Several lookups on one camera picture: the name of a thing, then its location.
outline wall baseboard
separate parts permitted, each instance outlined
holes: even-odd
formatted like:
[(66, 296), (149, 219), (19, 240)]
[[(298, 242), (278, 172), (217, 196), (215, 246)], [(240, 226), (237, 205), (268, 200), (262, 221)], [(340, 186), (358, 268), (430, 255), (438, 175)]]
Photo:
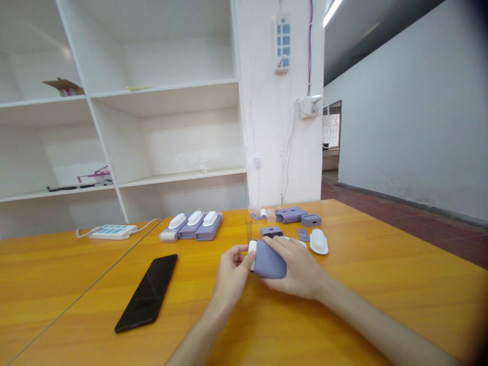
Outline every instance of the wall baseboard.
[(351, 186), (349, 184), (345, 184), (345, 183), (341, 183), (341, 182), (337, 182), (337, 185), (340, 187), (343, 187), (343, 188), (351, 189), (353, 191), (358, 191), (358, 192), (370, 194), (372, 196), (376, 196), (379, 198), (384, 198), (384, 199), (387, 199), (387, 200), (390, 200), (390, 201), (393, 201), (396, 203), (401, 203), (403, 205), (406, 205), (406, 206), (409, 206), (412, 208), (416, 208), (416, 209), (419, 209), (422, 211), (431, 212), (433, 214), (444, 216), (444, 217), (447, 217), (449, 219), (457, 220), (457, 221), (463, 222), (465, 224), (473, 225), (473, 226), (476, 226), (476, 227), (479, 227), (482, 229), (488, 229), (488, 221), (483, 220), (483, 219), (474, 218), (471, 216), (463, 215), (462, 213), (452, 212), (452, 211), (445, 210), (445, 209), (438, 208), (438, 207), (433, 207), (433, 206), (428, 206), (428, 205), (424, 205), (424, 204), (417, 203), (417, 202), (408, 201), (408, 200), (403, 199), (403, 198), (390, 196), (390, 195), (387, 195), (385, 193), (380, 193), (380, 192), (376, 192), (376, 191), (370, 191), (366, 188)]

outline left hand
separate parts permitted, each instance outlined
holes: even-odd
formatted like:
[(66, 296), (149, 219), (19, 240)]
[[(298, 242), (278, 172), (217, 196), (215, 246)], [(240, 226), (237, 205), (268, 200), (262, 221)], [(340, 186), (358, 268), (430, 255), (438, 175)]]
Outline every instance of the left hand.
[(255, 252), (246, 252), (249, 245), (233, 246), (220, 257), (219, 270), (210, 304), (218, 311), (232, 311), (239, 301), (246, 285), (251, 264), (256, 258)]

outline cardboard piece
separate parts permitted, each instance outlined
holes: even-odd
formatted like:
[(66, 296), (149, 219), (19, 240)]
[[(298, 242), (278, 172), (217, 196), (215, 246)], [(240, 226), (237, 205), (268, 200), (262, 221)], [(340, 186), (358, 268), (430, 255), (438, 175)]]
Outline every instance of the cardboard piece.
[(74, 82), (58, 78), (57, 80), (43, 81), (43, 84), (56, 88), (62, 97), (71, 97), (75, 95), (84, 95), (85, 91)]

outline purple plastic case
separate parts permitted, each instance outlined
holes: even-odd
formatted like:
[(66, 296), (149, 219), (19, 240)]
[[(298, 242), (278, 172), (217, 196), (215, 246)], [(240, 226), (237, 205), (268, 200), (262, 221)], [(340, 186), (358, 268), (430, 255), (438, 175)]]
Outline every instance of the purple plastic case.
[(307, 212), (300, 207), (282, 208), (276, 211), (278, 221), (283, 224), (300, 221), (301, 216), (306, 214)]
[(281, 231), (281, 228), (279, 226), (261, 228), (261, 237), (263, 236), (283, 236), (283, 231)]
[(203, 219), (205, 218), (205, 214), (202, 215), (202, 218), (198, 223), (195, 225), (189, 226), (188, 223), (183, 226), (183, 228), (179, 231), (178, 236), (180, 239), (195, 239), (195, 233), (197, 232), (198, 228), (202, 225)]
[(257, 240), (253, 272), (263, 278), (283, 278), (286, 276), (286, 262), (268, 244), (262, 240)]
[(302, 215), (301, 224), (305, 227), (320, 226), (322, 225), (322, 218), (314, 213)]
[(298, 231), (298, 239), (301, 241), (310, 241), (309, 234), (305, 229), (296, 229)]
[(174, 233), (174, 239), (173, 240), (164, 240), (164, 242), (175, 242), (175, 241), (177, 241), (178, 238), (179, 238), (179, 231), (183, 228), (183, 226), (185, 226), (187, 224), (187, 222), (188, 222), (188, 218), (185, 219), (185, 221), (183, 221), (181, 223), (181, 225), (178, 226), (177, 228), (174, 228), (174, 229), (166, 228), (166, 229), (164, 229), (163, 232), (166, 232), (166, 233), (168, 233), (168, 232)]
[(219, 212), (217, 214), (217, 218), (212, 225), (201, 225), (195, 233), (195, 239), (197, 239), (198, 241), (213, 240), (213, 238), (215, 238), (215, 236), (217, 235), (217, 230), (219, 229), (223, 218), (224, 214)]

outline phone screen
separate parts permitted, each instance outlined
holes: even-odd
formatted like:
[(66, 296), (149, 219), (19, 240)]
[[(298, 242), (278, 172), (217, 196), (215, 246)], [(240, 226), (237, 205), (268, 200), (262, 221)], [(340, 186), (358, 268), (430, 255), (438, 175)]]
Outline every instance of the phone screen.
[(156, 320), (177, 259), (178, 254), (173, 254), (153, 260), (118, 321), (116, 333)]

